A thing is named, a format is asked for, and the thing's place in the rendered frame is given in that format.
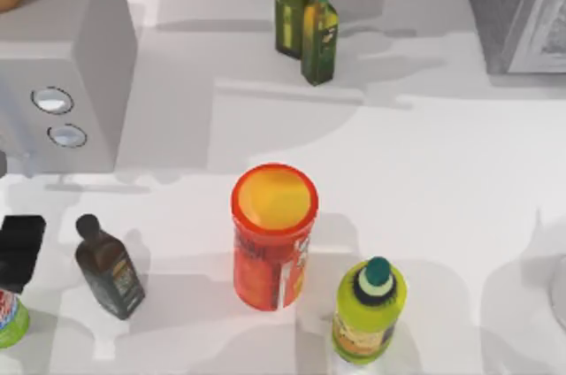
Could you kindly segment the large microwave knob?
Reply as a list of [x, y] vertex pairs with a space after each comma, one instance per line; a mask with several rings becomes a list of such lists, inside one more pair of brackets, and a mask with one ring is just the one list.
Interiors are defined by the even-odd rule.
[[51, 115], [62, 115], [74, 107], [73, 98], [61, 88], [46, 87], [31, 92], [33, 104], [41, 111]]

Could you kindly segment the orange can with yellow lid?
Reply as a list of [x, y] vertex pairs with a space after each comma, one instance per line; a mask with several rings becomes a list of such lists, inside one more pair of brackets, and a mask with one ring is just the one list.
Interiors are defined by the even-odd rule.
[[276, 311], [300, 295], [318, 205], [314, 183], [291, 165], [262, 164], [237, 180], [233, 286], [247, 305]]

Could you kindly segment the pale grey cabinet door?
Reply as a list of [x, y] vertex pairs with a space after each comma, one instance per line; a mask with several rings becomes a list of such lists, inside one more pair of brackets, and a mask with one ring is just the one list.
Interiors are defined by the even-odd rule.
[[509, 72], [566, 74], [566, 0], [521, 0], [511, 38]]

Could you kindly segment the green bottle with teal cap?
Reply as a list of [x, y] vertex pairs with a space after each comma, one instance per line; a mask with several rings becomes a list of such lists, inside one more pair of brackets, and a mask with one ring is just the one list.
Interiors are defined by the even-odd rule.
[[333, 79], [340, 18], [329, 0], [310, 0], [302, 26], [304, 79], [312, 86]]

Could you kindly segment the dark green glass bottle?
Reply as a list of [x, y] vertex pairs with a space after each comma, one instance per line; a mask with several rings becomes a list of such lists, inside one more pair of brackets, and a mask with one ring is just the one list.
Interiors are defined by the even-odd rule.
[[302, 57], [303, 13], [310, 0], [275, 0], [275, 48], [294, 59]]

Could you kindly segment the dark brown bottle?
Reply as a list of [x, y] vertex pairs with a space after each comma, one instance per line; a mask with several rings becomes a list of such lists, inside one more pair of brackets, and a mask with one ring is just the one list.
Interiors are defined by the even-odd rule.
[[125, 244], [106, 233], [98, 218], [83, 214], [75, 222], [81, 242], [75, 260], [103, 309], [127, 320], [145, 298], [145, 291]]

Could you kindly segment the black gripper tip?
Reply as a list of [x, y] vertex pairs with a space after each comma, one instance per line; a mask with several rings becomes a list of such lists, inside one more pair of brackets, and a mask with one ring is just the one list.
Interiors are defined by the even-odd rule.
[[46, 221], [40, 215], [8, 215], [0, 225], [0, 289], [21, 294], [31, 281]]

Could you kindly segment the yellow-green bottle with teal cap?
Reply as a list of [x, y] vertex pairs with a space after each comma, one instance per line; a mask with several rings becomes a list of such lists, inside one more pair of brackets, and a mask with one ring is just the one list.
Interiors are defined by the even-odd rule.
[[407, 299], [407, 285], [386, 258], [374, 256], [342, 277], [332, 321], [337, 354], [351, 364], [375, 361], [388, 348]]

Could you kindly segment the pale microwave oven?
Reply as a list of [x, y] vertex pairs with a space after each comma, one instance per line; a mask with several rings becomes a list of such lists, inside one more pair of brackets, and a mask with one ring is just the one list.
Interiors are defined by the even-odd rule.
[[[137, 57], [127, 0], [23, 0], [0, 14], [0, 159], [20, 171], [111, 172], [119, 151]], [[33, 90], [57, 87], [74, 101], [51, 115]], [[52, 126], [73, 124], [80, 148], [54, 144]]]

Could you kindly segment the green and red bottle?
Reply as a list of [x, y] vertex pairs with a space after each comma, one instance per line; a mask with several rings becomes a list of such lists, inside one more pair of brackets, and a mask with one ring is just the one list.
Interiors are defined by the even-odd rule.
[[27, 333], [29, 314], [19, 297], [0, 289], [0, 348], [17, 344]]

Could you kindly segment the small microwave knob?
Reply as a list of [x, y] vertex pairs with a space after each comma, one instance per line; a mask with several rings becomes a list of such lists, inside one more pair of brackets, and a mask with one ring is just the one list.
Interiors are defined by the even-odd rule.
[[76, 149], [84, 146], [88, 140], [87, 134], [78, 126], [64, 124], [47, 129], [50, 140], [59, 147]]

